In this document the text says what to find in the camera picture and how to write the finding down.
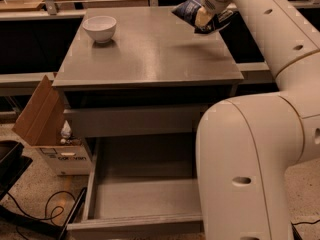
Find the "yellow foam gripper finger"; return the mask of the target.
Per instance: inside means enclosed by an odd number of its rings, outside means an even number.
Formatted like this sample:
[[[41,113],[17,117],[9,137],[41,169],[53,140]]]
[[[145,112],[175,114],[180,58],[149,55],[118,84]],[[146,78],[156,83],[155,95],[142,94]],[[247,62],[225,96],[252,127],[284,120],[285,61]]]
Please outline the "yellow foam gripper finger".
[[[213,17],[213,13],[207,11],[205,7],[201,6],[196,14],[195,26],[203,28],[212,20]]]

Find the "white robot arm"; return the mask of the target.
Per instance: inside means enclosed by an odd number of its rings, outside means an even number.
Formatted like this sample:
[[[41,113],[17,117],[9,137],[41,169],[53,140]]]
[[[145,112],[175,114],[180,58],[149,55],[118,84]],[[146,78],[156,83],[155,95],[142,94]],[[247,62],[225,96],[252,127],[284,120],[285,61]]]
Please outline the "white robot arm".
[[[202,116],[196,167],[206,240],[294,240],[284,173],[319,155],[320,34],[288,0],[235,4],[278,86],[228,98]]]

